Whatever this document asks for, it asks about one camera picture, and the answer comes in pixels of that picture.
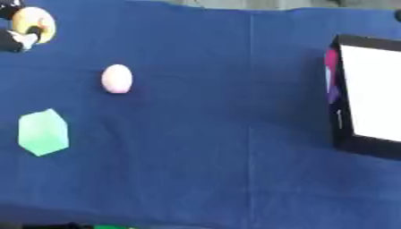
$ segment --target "box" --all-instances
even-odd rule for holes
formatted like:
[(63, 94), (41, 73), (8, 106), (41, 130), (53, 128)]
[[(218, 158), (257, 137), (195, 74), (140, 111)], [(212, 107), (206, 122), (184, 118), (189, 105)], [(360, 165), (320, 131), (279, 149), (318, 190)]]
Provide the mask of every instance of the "box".
[(325, 65), (334, 146), (401, 159), (401, 41), (340, 35)]

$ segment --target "green cube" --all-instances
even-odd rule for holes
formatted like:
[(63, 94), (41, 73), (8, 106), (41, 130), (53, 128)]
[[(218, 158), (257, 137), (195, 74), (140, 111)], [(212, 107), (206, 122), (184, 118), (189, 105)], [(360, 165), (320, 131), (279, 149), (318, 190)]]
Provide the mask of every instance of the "green cube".
[(68, 148), (67, 123), (53, 109), (23, 115), (18, 143), (37, 157)]

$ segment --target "blue fabric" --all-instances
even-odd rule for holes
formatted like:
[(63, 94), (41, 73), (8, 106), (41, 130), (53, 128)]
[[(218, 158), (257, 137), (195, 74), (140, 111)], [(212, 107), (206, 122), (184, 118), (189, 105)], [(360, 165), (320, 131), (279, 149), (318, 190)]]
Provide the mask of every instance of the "blue fabric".
[[(401, 38), (391, 11), (205, 10), (31, 0), (49, 44), (1, 54), (0, 219), (376, 229), (401, 224), (401, 162), (335, 151), (322, 57), (337, 33)], [(126, 64), (134, 90), (99, 74)], [(52, 107), (71, 147), (34, 157), (20, 115)]]

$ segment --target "green object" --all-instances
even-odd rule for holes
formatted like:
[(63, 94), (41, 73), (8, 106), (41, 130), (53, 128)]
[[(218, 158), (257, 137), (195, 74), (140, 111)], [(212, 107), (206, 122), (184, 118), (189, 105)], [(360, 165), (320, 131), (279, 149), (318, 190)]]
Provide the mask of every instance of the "green object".
[(133, 227), (123, 227), (115, 225), (95, 225), (95, 229), (135, 229)]
[(37, 157), (68, 148), (68, 127), (53, 109), (20, 118), (18, 143)]

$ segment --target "white panel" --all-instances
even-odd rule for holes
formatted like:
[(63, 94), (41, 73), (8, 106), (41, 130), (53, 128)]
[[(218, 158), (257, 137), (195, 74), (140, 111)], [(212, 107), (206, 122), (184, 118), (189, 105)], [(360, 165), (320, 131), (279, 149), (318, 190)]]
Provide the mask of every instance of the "white panel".
[(341, 46), (354, 131), (401, 141), (401, 53)]

